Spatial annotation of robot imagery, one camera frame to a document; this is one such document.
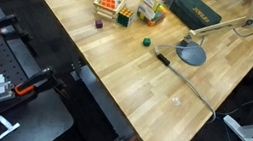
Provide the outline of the purple wooden cube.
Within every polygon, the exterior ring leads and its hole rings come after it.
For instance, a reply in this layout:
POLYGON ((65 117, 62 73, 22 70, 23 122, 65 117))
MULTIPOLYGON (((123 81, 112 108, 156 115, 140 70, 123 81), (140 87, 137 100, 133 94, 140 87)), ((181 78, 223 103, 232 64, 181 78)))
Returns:
POLYGON ((97 29, 103 28, 103 22, 100 19, 99 20, 96 19, 95 26, 97 29))

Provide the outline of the grey metal table frame beam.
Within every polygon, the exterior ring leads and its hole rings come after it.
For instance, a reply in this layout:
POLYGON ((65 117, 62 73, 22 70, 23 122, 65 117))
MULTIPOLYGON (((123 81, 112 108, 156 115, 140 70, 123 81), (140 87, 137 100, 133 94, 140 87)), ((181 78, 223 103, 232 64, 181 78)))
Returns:
POLYGON ((91 92, 92 97, 96 100, 97 105, 101 108, 106 118, 118 137, 114 141, 130 141, 135 137, 134 130, 129 122, 125 119, 123 113, 117 107, 116 102, 106 91, 101 82, 95 77, 88 66, 83 66, 80 70, 70 73, 75 80, 82 80, 87 89, 91 92))

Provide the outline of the black-framed Rubik's cube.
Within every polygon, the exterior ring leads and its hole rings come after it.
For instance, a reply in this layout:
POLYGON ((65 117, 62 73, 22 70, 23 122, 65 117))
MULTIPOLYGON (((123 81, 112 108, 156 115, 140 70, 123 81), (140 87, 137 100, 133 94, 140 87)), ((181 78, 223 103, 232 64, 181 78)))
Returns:
POLYGON ((124 7, 118 13, 117 22, 123 25, 124 27, 128 27, 132 23, 133 17, 134 17, 134 12, 124 7))

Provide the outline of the grey round stand base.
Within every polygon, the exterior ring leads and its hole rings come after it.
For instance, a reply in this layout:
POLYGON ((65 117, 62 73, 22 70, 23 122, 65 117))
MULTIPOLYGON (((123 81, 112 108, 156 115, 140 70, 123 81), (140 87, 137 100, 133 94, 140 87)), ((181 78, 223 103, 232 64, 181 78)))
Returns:
POLYGON ((188 65, 199 66, 206 62, 206 53, 202 46, 196 42, 180 41, 176 47, 176 52, 181 60, 188 65))

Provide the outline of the green wooden cube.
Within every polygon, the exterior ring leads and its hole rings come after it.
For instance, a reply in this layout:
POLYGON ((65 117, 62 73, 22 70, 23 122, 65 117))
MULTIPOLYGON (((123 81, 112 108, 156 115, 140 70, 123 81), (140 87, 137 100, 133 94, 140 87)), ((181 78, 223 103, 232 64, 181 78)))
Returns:
POLYGON ((151 41, 150 41, 149 38, 144 38, 144 39, 143 39, 143 45, 144 45, 144 46, 148 46, 148 47, 149 47, 150 44, 151 44, 151 41))

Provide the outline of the black orange clamp upper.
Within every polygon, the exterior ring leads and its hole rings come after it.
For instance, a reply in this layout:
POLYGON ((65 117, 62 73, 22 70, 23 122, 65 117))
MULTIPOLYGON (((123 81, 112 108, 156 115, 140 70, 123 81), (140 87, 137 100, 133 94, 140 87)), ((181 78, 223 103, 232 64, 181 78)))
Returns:
POLYGON ((6 15, 3 18, 0 18, 0 33, 2 32, 3 28, 7 26, 13 26, 15 32, 19 34, 19 37, 24 42, 31 41, 33 39, 32 35, 30 35, 28 31, 23 30, 18 22, 20 22, 20 19, 17 18, 15 14, 6 15))

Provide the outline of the black orange clamp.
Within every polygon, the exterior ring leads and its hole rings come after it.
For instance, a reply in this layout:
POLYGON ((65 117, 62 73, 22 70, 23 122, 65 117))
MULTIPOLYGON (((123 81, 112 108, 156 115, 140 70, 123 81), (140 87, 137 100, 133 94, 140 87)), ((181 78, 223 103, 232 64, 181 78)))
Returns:
POLYGON ((61 79, 58 79, 57 76, 54 75, 52 68, 48 67, 32 75, 26 82, 15 85, 13 90, 18 96, 26 95, 36 88, 37 83, 43 80, 50 81, 52 88, 57 88, 57 90, 65 88, 66 86, 61 79))
POLYGON ((19 34, 19 37, 24 42, 31 41, 33 39, 32 35, 30 35, 28 31, 23 30, 18 22, 20 22, 20 19, 17 18, 15 14, 6 15, 3 18, 0 18, 0 33, 2 32, 3 28, 7 26, 13 26, 15 32, 19 34))

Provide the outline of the dark green zip case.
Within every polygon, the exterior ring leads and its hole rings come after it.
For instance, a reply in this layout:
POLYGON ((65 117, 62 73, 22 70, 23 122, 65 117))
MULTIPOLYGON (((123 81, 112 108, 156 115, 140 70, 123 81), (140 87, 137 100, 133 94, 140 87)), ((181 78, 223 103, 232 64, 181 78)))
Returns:
POLYGON ((192 30, 221 23, 221 16, 201 0, 173 0, 170 10, 192 30))

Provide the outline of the small wooden slat crate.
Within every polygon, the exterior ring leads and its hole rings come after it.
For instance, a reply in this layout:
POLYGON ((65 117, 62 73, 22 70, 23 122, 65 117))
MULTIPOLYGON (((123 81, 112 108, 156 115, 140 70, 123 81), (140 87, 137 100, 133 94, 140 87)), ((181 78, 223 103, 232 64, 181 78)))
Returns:
POLYGON ((119 0, 117 8, 111 9, 109 7, 104 7, 100 1, 101 0, 94 0, 93 2, 96 14, 110 20, 115 20, 117 18, 119 11, 125 6, 126 3, 126 0, 119 0))

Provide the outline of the small clear plastic piece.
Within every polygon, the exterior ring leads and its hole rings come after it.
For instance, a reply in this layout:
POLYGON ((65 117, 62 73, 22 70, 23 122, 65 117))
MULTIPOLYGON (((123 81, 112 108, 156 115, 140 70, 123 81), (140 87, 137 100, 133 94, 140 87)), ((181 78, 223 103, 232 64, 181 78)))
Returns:
POLYGON ((175 105, 175 106, 180 106, 180 99, 179 99, 179 97, 174 97, 174 98, 172 98, 172 102, 173 102, 173 104, 175 105))

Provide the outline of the clear plastic jar with items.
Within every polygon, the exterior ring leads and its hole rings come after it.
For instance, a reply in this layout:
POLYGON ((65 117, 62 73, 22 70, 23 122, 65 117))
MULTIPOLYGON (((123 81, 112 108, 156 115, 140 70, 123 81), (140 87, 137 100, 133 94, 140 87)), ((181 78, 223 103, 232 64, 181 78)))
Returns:
POLYGON ((137 15, 152 27, 166 17, 172 2, 173 0, 140 0, 137 15))

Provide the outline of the black orange clamp lower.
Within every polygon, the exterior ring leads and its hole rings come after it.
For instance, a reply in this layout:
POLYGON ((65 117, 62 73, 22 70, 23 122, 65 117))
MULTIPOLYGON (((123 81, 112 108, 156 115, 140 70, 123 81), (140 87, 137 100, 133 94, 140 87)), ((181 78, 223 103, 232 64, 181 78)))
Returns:
POLYGON ((15 85, 13 90, 18 96, 26 95, 36 88, 37 83, 43 80, 50 81, 52 88, 57 88, 57 90, 65 88, 66 86, 61 79, 58 79, 57 76, 54 75, 52 68, 48 67, 32 75, 26 82, 15 85))

